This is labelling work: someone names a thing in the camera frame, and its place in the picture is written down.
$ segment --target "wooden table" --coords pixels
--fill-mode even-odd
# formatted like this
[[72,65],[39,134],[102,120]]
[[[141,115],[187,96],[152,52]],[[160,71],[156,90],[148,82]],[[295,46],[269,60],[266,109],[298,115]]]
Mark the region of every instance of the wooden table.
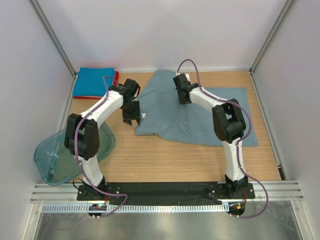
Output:
[[[190,72],[191,82],[196,74]],[[121,73],[119,82],[136,80],[143,90],[153,73]],[[281,180],[266,127],[248,72],[200,72],[205,87],[245,87],[252,114],[257,147],[244,147],[244,166],[249,175],[263,181]],[[80,114],[97,100],[73,99],[70,113]],[[223,147],[163,140],[156,135],[135,136],[135,125],[122,122],[116,110],[106,123],[115,136],[112,153],[99,163],[107,182],[205,182],[223,181],[226,160]]]

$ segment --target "blue cloth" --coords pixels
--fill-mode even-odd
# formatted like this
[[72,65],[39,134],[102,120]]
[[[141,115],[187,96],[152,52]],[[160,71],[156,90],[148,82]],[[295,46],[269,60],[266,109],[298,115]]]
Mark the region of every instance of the blue cloth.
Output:
[[[161,138],[188,144],[222,146],[222,142],[214,132],[212,113],[195,103],[180,105],[173,78],[175,72],[158,70],[149,80],[138,97],[140,101],[141,122],[135,128],[135,134],[159,135]],[[250,113],[247,89],[229,87],[206,87],[213,93],[225,99],[237,99],[239,104]],[[246,134],[249,122],[245,114]],[[242,143],[245,147],[255,147],[258,140],[254,129]]]
[[[111,68],[87,68],[81,67],[77,74],[76,82],[72,92],[73,97],[93,96],[102,97],[106,94],[103,76],[114,78],[116,70]],[[110,87],[112,79],[106,78],[106,84]]]

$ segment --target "gray-blue fabric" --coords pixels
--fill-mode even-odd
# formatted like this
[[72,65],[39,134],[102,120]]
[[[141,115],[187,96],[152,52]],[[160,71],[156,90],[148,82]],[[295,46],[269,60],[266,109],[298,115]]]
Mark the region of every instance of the gray-blue fabric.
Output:
[[[222,146],[214,132],[212,113],[202,106],[191,103],[180,105],[173,78],[174,71],[157,70],[138,97],[141,122],[135,134],[156,134],[165,140],[188,144]],[[206,87],[207,91],[224,99],[236,99],[251,115],[247,89],[242,87]],[[249,129],[249,121],[244,115]],[[258,140],[252,128],[250,136],[242,143],[244,147],[256,147]]]

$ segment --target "stack of folded cloth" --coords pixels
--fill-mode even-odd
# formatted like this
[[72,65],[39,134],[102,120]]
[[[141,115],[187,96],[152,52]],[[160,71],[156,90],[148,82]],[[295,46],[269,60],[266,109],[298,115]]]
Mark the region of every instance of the stack of folded cloth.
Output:
[[[72,96],[75,99],[100,99],[106,94],[106,87],[103,76],[109,76],[118,81],[119,72],[114,67],[110,68],[88,68],[81,67],[77,73],[76,82]],[[106,84],[110,87],[114,81],[105,78]]]

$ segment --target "white wall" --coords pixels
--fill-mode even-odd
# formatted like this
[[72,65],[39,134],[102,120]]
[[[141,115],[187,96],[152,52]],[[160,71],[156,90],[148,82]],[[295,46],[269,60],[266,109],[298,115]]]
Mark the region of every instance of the white wall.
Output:
[[[255,72],[289,179],[320,222],[320,1],[298,0]],[[319,228],[314,228],[320,236]]]
[[285,0],[39,0],[76,71],[249,69]]
[[37,145],[54,134],[72,76],[27,0],[0,1],[0,239],[23,237],[40,181]]

